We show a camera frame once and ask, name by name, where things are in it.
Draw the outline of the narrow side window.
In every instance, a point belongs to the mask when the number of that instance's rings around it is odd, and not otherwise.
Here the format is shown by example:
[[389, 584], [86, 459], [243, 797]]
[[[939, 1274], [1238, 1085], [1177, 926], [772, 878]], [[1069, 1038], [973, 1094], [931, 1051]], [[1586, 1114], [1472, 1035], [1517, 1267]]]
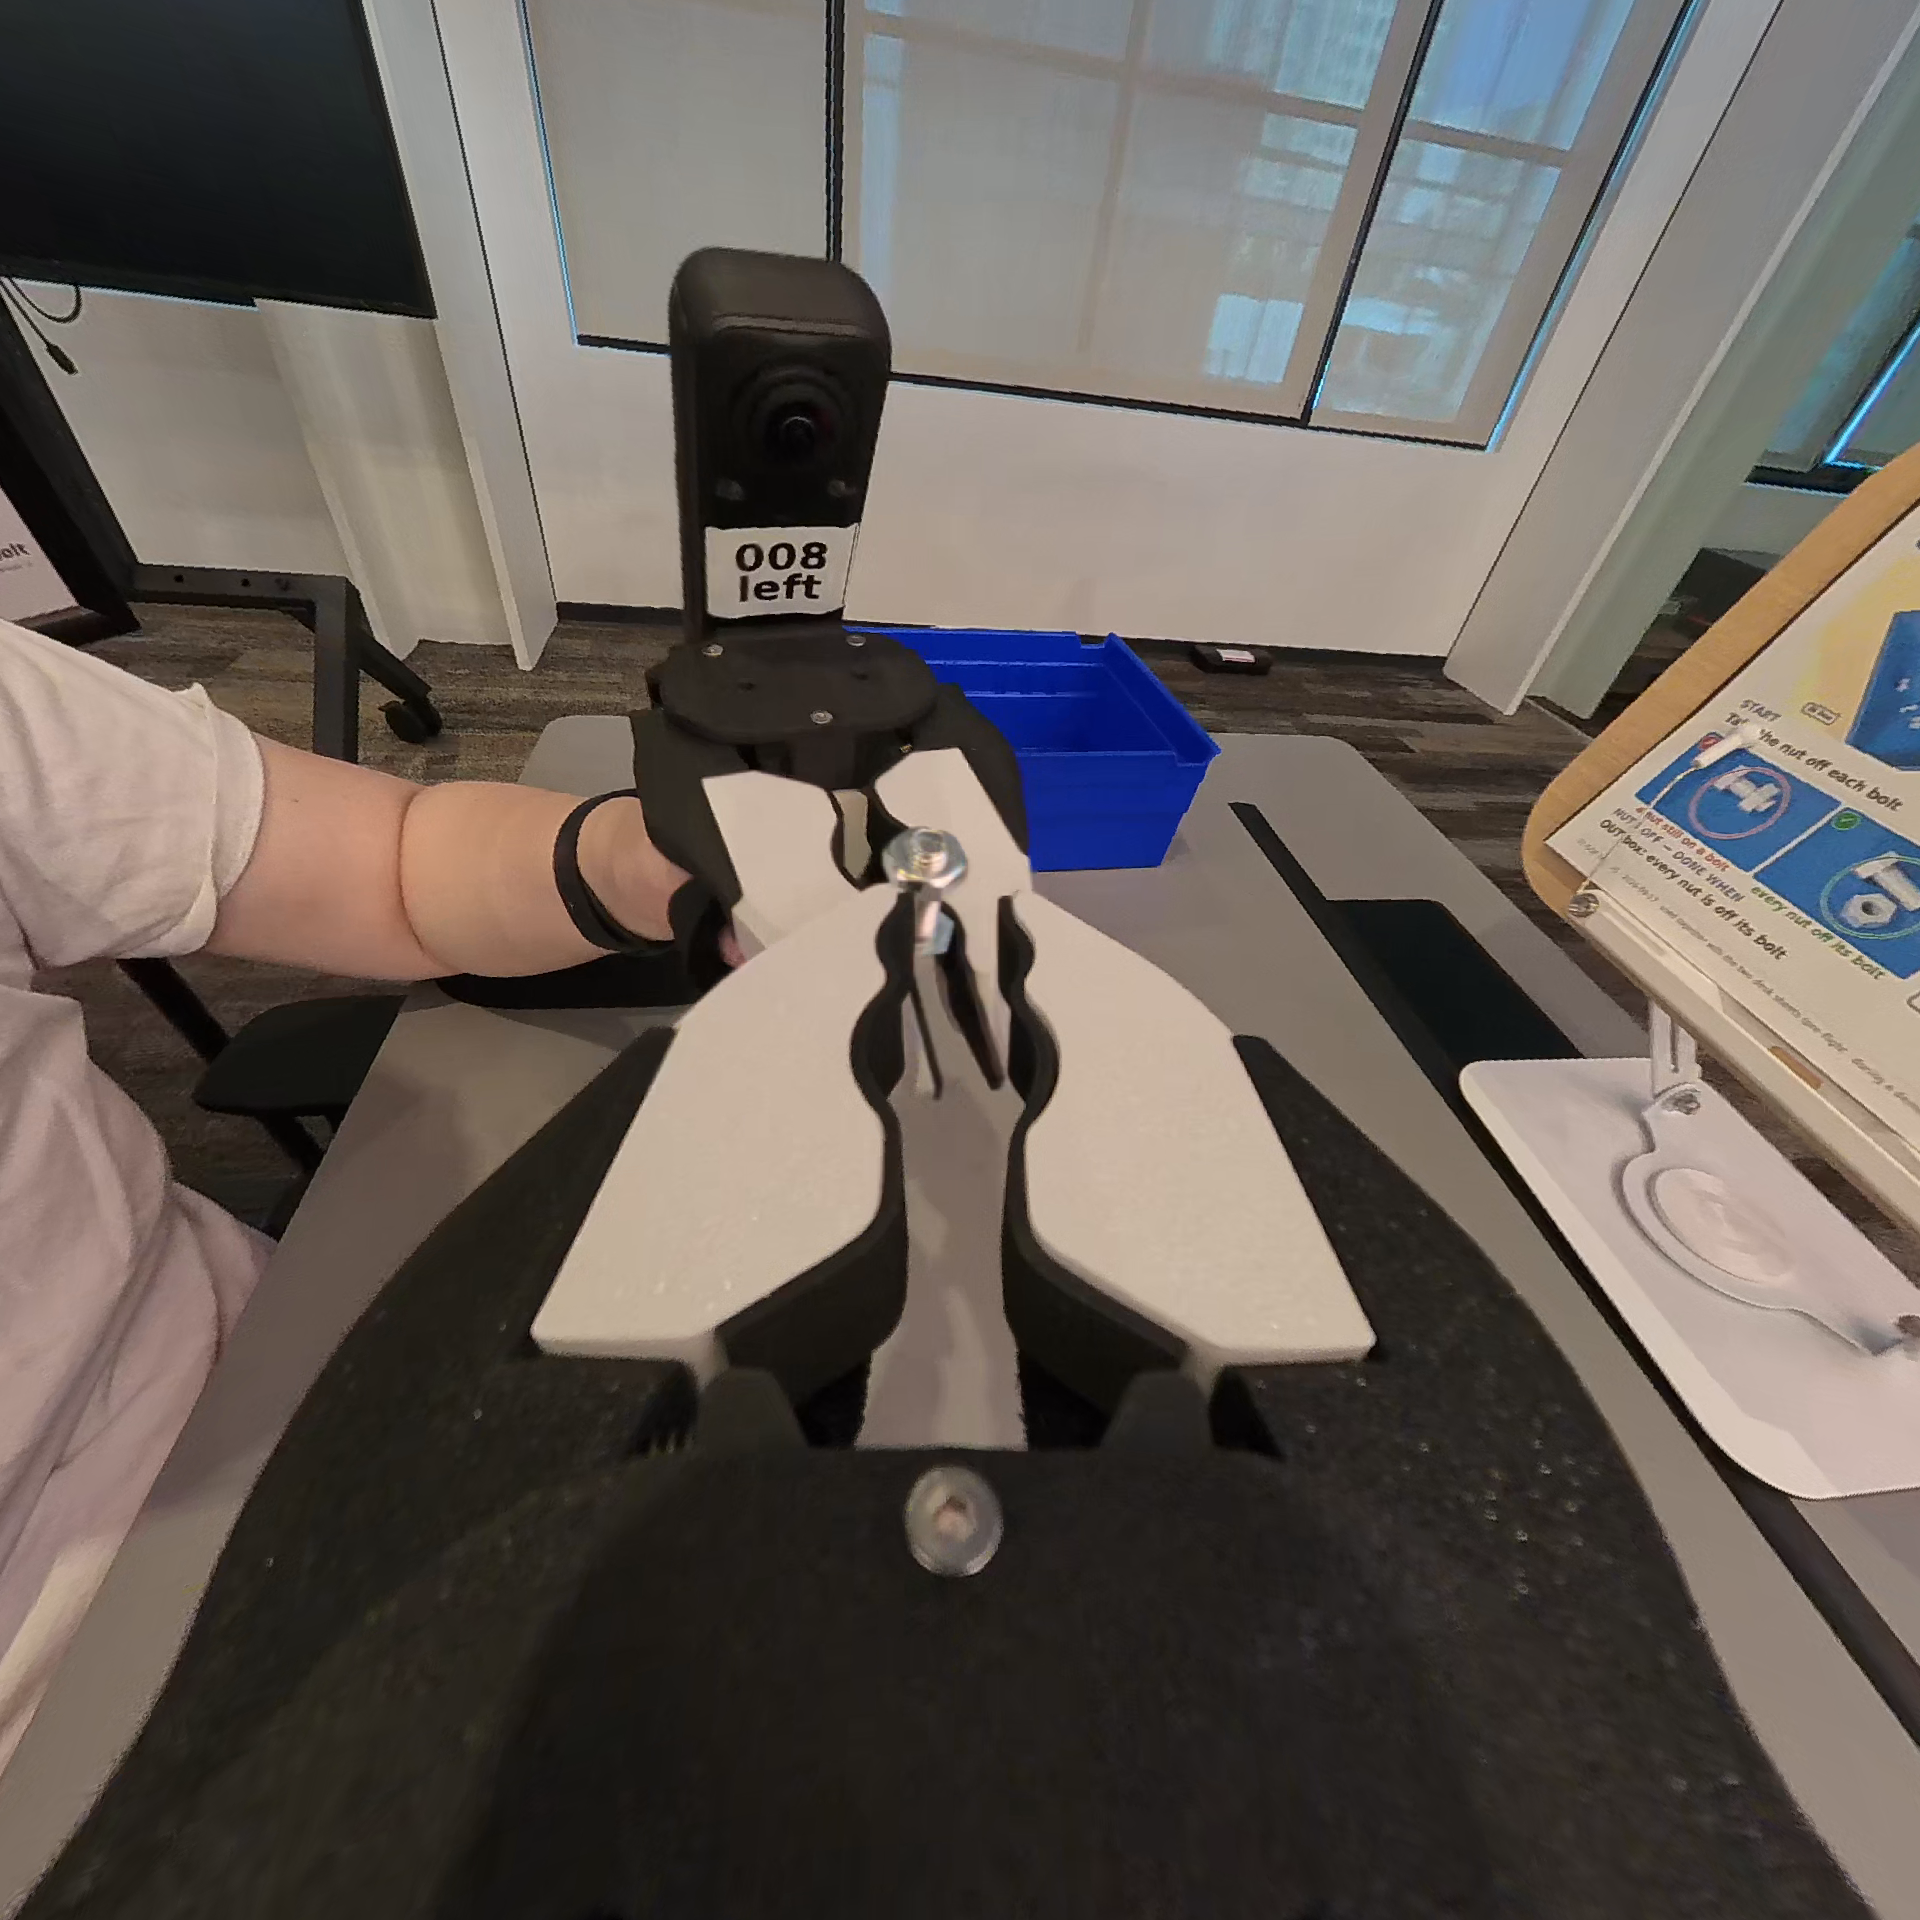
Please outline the narrow side window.
[[1766, 436], [1750, 485], [1852, 493], [1917, 441], [1917, 222]]

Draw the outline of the black office chair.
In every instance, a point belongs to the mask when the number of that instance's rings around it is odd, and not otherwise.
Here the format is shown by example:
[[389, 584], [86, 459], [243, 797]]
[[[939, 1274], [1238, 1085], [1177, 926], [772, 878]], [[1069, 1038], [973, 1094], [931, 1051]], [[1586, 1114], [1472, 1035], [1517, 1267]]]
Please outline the black office chair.
[[194, 1105], [249, 1121], [301, 1172], [326, 1155], [305, 1125], [339, 1132], [404, 1008], [404, 997], [381, 992], [297, 998], [229, 1033], [174, 964], [128, 957], [116, 966], [198, 1056]]

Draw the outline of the black wristband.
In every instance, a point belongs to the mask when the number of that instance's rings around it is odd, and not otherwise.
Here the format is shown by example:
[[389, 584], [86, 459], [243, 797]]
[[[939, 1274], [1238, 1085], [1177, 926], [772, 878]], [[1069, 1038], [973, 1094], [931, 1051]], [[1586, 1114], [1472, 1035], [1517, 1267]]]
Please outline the black wristband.
[[644, 904], [654, 912], [650, 931], [627, 926], [592, 890], [580, 864], [582, 834], [595, 812], [627, 803], [634, 806], [641, 805], [641, 793], [630, 787], [578, 801], [561, 824], [552, 849], [552, 870], [568, 920], [589, 946], [604, 953], [650, 953], [670, 946], [675, 942], [670, 905], [688, 881], [682, 869], [672, 867], [654, 849], [641, 817], [636, 826], [641, 827], [641, 842], [650, 849], [650, 862], [642, 862], [646, 881], [641, 886]]

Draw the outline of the black rolling monitor stand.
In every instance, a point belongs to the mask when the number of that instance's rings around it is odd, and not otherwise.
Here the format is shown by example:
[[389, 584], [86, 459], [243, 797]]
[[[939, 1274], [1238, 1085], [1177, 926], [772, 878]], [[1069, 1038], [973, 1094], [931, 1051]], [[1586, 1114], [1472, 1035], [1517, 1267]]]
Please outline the black rolling monitor stand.
[[264, 609], [300, 619], [310, 633], [310, 750], [360, 762], [361, 682], [389, 692], [381, 715], [406, 745], [442, 737], [432, 688], [373, 633], [360, 590], [344, 573], [274, 566], [136, 564], [128, 596], [179, 609]]

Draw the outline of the person's left hand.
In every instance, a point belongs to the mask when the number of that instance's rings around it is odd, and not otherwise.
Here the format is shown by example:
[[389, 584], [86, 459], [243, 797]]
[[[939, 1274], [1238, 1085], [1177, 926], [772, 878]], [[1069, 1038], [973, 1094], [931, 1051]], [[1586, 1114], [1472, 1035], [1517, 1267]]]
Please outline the person's left hand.
[[[634, 806], [627, 803], [595, 812], [582, 832], [580, 864], [592, 890], [627, 926], [650, 931], [654, 912], [641, 892], [646, 881], [642, 862], [650, 862], [650, 849], [641, 842], [641, 827], [636, 826], [641, 817], [650, 834], [642, 805]], [[650, 838], [662, 860], [672, 862], [651, 834]], [[675, 928], [675, 942], [670, 946], [680, 952], [690, 969], [707, 964], [720, 964], [722, 969], [739, 966], [744, 952], [728, 914], [717, 910], [709, 886], [690, 873], [686, 878], [686, 884], [670, 905]]]

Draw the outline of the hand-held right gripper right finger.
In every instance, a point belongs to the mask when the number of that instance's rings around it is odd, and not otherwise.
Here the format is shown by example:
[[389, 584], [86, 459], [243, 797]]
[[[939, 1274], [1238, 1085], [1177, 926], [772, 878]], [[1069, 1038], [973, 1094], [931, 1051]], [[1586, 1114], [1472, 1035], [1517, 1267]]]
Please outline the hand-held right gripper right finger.
[[1376, 1331], [1265, 1099], [1273, 1046], [1066, 908], [1002, 901], [1002, 1305], [1020, 1361], [1116, 1413], [1130, 1384], [1362, 1361]]

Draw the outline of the black wall monitor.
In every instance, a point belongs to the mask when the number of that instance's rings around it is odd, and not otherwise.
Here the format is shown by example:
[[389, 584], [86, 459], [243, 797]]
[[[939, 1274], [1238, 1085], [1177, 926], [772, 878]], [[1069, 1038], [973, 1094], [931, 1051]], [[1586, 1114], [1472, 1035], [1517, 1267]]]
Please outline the black wall monitor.
[[5, 2], [2, 265], [430, 320], [356, 2]]

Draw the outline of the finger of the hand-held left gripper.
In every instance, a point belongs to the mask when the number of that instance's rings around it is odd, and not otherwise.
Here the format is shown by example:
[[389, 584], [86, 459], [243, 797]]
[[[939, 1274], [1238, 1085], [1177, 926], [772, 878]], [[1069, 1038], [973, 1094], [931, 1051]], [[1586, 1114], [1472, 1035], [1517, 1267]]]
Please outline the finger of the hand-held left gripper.
[[896, 881], [896, 827], [864, 790], [739, 773], [709, 777], [704, 796], [739, 881], [722, 937], [732, 964], [834, 910], [874, 873]]
[[875, 782], [870, 801], [896, 832], [945, 830], [968, 854], [968, 878], [952, 899], [963, 939], [941, 962], [916, 955], [912, 995], [923, 1043], [932, 1040], [929, 1008], [939, 1002], [985, 1084], [1002, 1088], [1013, 1030], [1002, 995], [1002, 904], [1029, 886], [1026, 852], [961, 750], [908, 754]]

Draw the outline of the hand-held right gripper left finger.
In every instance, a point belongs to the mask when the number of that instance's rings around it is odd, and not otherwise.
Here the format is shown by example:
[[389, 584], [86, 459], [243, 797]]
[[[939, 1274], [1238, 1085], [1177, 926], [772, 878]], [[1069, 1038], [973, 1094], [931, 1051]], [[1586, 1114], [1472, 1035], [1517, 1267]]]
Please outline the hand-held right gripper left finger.
[[908, 901], [870, 886], [675, 1026], [532, 1321], [541, 1354], [776, 1377], [795, 1403], [905, 1307]]

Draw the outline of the blue plastic bin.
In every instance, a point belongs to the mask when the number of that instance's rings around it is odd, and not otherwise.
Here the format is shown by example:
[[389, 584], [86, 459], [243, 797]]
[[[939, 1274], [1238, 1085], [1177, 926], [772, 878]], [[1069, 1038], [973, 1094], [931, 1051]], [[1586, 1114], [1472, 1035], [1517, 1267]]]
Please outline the blue plastic bin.
[[875, 629], [961, 688], [1014, 750], [1036, 873], [1149, 870], [1218, 745], [1121, 638]]

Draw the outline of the white book stand base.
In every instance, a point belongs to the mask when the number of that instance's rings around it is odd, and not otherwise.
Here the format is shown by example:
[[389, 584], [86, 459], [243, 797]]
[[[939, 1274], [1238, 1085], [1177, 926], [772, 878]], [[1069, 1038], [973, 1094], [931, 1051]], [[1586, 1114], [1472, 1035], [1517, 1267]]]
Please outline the white book stand base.
[[1722, 1453], [1789, 1497], [1916, 1490], [1916, 1285], [1722, 1092], [1659, 1054], [1459, 1085]]

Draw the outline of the flanged steel bolt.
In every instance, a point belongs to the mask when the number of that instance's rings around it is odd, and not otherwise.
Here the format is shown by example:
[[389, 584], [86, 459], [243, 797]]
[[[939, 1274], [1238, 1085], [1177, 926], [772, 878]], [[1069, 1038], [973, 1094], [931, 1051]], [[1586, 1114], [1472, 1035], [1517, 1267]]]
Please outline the flanged steel bolt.
[[923, 910], [947, 905], [954, 912], [952, 899], [970, 875], [970, 860], [952, 832], [905, 827], [881, 851], [881, 875], [910, 904], [916, 945], [916, 923]]

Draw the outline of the black framed floor sign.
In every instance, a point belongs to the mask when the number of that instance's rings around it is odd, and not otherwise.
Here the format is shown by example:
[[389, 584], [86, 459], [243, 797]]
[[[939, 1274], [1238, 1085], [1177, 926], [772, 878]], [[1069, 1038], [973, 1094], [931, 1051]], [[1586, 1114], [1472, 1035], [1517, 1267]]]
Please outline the black framed floor sign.
[[70, 644], [136, 633], [132, 545], [10, 309], [2, 491], [5, 619]]

